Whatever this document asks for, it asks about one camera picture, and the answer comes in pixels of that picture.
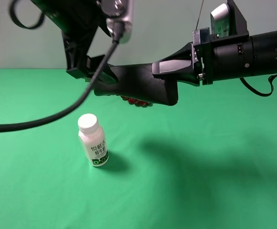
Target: black cylindrical motor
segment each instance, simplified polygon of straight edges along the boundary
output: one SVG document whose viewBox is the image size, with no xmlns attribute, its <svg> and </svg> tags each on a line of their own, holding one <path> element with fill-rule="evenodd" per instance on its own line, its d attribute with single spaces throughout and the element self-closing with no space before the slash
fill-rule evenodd
<svg viewBox="0 0 277 229">
<path fill-rule="evenodd" d="M 213 48 L 213 80 L 277 73 L 277 31 Z"/>
</svg>

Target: strap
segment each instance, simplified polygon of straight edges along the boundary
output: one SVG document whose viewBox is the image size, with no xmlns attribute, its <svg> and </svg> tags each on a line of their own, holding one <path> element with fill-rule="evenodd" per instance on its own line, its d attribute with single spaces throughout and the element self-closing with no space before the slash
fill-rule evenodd
<svg viewBox="0 0 277 229">
<path fill-rule="evenodd" d="M 39 21 L 33 25 L 33 26 L 30 26 L 30 27 L 27 27 L 25 25 L 23 25 L 18 17 L 16 16 L 16 13 L 15 13 L 15 6 L 16 4 L 18 3 L 19 0 L 13 0 L 9 6 L 9 15 L 11 17 L 11 20 L 14 22 L 14 24 L 16 24 L 17 26 L 21 27 L 21 28 L 24 28 L 24 29 L 28 29 L 28 30 L 34 30 L 34 29 L 37 29 L 38 27 L 40 27 L 43 23 L 44 23 L 44 19 L 45 19 L 45 14 L 42 12 L 40 14 L 40 18 L 39 18 Z"/>
<path fill-rule="evenodd" d="M 248 84 L 248 82 L 244 79 L 244 78 L 240 78 L 241 82 L 244 84 L 245 87 L 247 87 L 248 90 L 250 90 L 251 92 L 255 93 L 256 95 L 262 96 L 262 97 L 268 97 L 270 96 L 273 91 L 274 91 L 274 86 L 273 86 L 273 80 L 277 77 L 277 75 L 272 75 L 268 78 L 268 81 L 271 85 L 271 92 L 270 93 L 261 93 L 259 91 L 257 91 L 255 88 L 253 88 L 251 85 Z"/>
</svg>

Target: green table surface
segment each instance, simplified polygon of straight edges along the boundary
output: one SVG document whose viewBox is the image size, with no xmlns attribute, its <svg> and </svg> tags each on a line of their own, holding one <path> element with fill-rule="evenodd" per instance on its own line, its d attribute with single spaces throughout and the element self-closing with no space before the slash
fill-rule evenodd
<svg viewBox="0 0 277 229">
<path fill-rule="evenodd" d="M 267 77 L 248 79 L 267 92 Z M 179 103 L 141 108 L 89 96 L 52 124 L 0 134 L 0 229 L 277 229 L 277 79 L 179 84 Z M 65 70 L 0 70 L 0 124 L 72 104 Z M 110 151 L 94 168 L 78 118 L 95 114 Z"/>
</svg>

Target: white bottle cap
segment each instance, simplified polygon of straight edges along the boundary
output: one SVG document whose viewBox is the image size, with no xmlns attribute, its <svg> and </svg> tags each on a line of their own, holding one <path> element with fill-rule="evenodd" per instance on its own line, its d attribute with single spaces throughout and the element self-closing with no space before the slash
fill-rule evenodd
<svg viewBox="0 0 277 229">
<path fill-rule="evenodd" d="M 92 134 L 98 129 L 99 123 L 95 115 L 85 114 L 79 118 L 78 126 L 83 133 Z"/>
</svg>

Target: white wall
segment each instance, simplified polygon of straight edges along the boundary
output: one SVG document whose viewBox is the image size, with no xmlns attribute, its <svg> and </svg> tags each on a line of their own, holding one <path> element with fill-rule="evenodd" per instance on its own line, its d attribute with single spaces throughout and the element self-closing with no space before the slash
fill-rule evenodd
<svg viewBox="0 0 277 229">
<path fill-rule="evenodd" d="M 202 0 L 135 0 L 131 41 L 120 46 L 111 63 L 154 62 L 192 40 Z M 205 0 L 200 28 L 209 27 L 209 13 L 226 0 Z M 251 35 L 277 30 L 277 0 L 236 0 Z M 59 29 L 49 20 L 36 31 L 15 26 L 8 16 L 9 0 L 0 0 L 0 68 L 65 68 Z M 18 4 L 19 19 L 33 24 L 39 10 L 30 1 Z M 98 31 L 89 55 L 103 54 L 110 39 Z"/>
</svg>

